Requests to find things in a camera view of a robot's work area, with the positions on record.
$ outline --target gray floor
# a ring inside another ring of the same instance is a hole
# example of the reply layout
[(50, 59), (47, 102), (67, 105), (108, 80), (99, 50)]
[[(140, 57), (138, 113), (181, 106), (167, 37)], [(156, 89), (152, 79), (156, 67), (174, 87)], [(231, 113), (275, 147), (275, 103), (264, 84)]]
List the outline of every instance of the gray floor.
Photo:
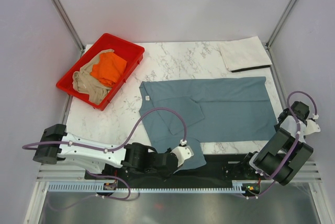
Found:
[[(49, 200), (53, 207), (65, 207), (87, 195), (49, 193)], [(275, 185), (257, 200), (224, 194), (141, 194), (130, 202), (94, 197), (66, 211), (45, 208), (44, 213), (47, 224), (320, 223), (308, 184)]]

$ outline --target gray wall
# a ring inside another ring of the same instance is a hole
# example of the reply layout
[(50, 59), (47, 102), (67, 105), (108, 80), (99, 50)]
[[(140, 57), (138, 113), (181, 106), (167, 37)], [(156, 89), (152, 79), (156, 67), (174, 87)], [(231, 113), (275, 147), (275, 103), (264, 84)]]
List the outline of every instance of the gray wall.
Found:
[(79, 57), (50, 0), (0, 0), (0, 223), (23, 222), (39, 165), (21, 146), (59, 122), (57, 80)]
[(286, 93), (302, 90), (318, 105), (321, 133), (314, 147), (329, 199), (335, 209), (335, 2), (299, 0), (272, 51)]
[(84, 43), (108, 32), (134, 42), (267, 41), (289, 0), (61, 0)]

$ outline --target white marble surface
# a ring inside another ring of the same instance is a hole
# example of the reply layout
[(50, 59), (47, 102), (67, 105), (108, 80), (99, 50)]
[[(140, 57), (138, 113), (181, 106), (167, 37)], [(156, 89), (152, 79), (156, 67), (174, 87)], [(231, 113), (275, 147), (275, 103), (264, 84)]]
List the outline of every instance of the white marble surface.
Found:
[[(104, 111), (94, 109), (73, 98), (67, 121), (67, 131), (82, 138), (110, 144), (124, 142), (135, 122), (142, 98), (139, 86), (142, 81), (179, 79), (217, 79), (222, 77), (265, 76), (266, 89), (275, 115), (281, 103), (270, 69), (230, 73), (223, 62), (217, 42), (139, 43), (145, 48), (141, 64), (123, 85)], [(140, 124), (130, 142), (150, 144), (143, 124)], [(259, 151), (266, 141), (202, 143), (204, 154), (248, 153)]]

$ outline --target garment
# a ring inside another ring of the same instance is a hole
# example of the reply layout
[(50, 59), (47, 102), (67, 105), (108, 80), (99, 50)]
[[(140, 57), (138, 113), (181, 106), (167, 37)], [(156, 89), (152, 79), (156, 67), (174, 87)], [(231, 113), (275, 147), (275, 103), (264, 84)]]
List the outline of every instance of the garment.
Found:
[(114, 50), (108, 49), (99, 52), (87, 64), (83, 65), (79, 71), (75, 71), (72, 76), (73, 89), (77, 92), (88, 94), (90, 96), (89, 101), (96, 105), (101, 103), (111, 89), (90, 75), (93, 65), (100, 60), (100, 54), (105, 52), (114, 52)]
[(127, 61), (113, 52), (100, 54), (100, 61), (94, 64), (91, 76), (105, 86), (113, 87), (125, 72)]
[[(182, 169), (206, 164), (200, 142), (270, 140), (276, 117), (265, 77), (241, 79), (142, 82), (140, 114), (155, 107), (178, 112), (187, 125), (187, 143), (194, 157)], [(175, 148), (183, 137), (179, 119), (154, 111), (143, 119), (151, 144), (159, 152)]]
[(219, 48), (231, 72), (268, 68), (272, 64), (258, 37), (220, 42)]

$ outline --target red plastic bin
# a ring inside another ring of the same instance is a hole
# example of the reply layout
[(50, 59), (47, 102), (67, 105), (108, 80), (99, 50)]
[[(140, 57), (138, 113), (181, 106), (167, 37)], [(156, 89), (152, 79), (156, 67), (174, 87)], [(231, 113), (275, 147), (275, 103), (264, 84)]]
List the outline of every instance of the red plastic bin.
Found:
[[(99, 105), (93, 104), (88, 101), (89, 96), (87, 94), (82, 94), (75, 91), (72, 87), (72, 76), (75, 71), (79, 71), (79, 69), (87, 64), (94, 56), (96, 56), (100, 51), (113, 49), (115, 50), (115, 54), (119, 57), (125, 59), (127, 61), (127, 66), (125, 72), (121, 76), (120, 80), (113, 86), (111, 91), (108, 92), (107, 96), (102, 100)], [(138, 46), (134, 43), (128, 42), (121, 38), (112, 36), (111, 34), (105, 33), (103, 34), (96, 42), (92, 45), (92, 47), (74, 64), (74, 66), (62, 77), (56, 84), (56, 87), (65, 91), (69, 95), (77, 97), (82, 101), (92, 105), (94, 108), (104, 110), (106, 106), (109, 104), (111, 99), (115, 96), (115, 94), (119, 91), (122, 85), (126, 82), (128, 77), (140, 64), (143, 59), (144, 48)]]

